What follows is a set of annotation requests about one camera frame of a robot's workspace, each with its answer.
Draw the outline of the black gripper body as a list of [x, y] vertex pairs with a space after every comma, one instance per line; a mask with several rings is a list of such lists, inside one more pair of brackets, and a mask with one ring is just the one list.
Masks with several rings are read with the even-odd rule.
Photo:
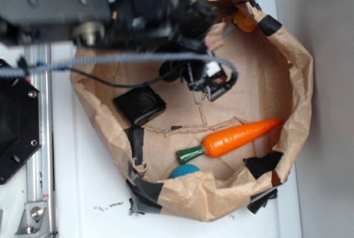
[[216, 19], [207, 0], [114, 0], [107, 46], [130, 50], [205, 50]]

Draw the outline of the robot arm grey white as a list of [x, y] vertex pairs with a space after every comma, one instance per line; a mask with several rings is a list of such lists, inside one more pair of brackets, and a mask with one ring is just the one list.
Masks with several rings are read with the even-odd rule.
[[1, 0], [1, 43], [201, 52], [215, 19], [208, 0]]

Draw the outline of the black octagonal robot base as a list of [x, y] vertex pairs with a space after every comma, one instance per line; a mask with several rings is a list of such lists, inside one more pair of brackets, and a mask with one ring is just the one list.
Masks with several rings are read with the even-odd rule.
[[40, 147], [40, 92], [24, 77], [1, 78], [1, 184]]

